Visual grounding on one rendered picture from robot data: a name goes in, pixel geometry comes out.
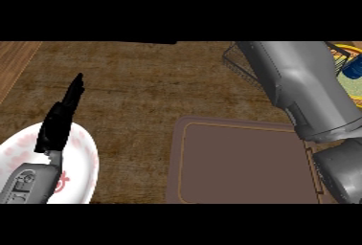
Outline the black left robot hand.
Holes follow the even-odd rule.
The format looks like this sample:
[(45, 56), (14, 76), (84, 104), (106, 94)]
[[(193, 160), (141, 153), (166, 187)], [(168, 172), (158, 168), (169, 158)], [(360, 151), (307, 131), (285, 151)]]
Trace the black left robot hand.
[(54, 103), (45, 115), (33, 147), (35, 153), (63, 150), (82, 91), (82, 74), (78, 74), (70, 82), (61, 101)]

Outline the brown tray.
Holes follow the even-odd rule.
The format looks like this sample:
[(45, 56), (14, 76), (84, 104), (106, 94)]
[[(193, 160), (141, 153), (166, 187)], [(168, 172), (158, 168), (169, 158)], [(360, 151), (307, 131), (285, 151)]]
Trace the brown tray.
[(314, 152), (288, 123), (184, 116), (172, 131), (165, 201), (332, 204)]

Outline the white plate with red pattern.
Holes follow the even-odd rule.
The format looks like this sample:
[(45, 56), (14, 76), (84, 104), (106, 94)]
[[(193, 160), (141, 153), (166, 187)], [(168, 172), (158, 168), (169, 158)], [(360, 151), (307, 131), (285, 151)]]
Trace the white plate with red pattern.
[[(35, 123), (0, 144), (0, 190), (22, 163), (47, 164), (48, 157), (33, 152), (41, 123)], [(61, 174), (50, 204), (87, 204), (91, 199), (98, 172), (95, 143), (85, 129), (70, 125), (61, 151)]]

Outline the yellow rimmed plate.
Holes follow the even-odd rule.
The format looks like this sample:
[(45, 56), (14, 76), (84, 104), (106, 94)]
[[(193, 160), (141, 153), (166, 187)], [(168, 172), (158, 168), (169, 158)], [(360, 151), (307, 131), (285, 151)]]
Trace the yellow rimmed plate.
[(344, 56), (335, 50), (330, 51), (336, 66), (336, 79), (341, 86), (345, 89), (347, 95), (353, 100), (353, 103), (358, 108), (362, 108), (362, 77), (357, 79), (351, 79), (342, 74), (341, 71), (342, 64), (351, 61), (362, 54), (362, 49), (345, 44), (336, 44), (336, 47), (341, 48), (345, 52), (348, 52), (348, 56)]

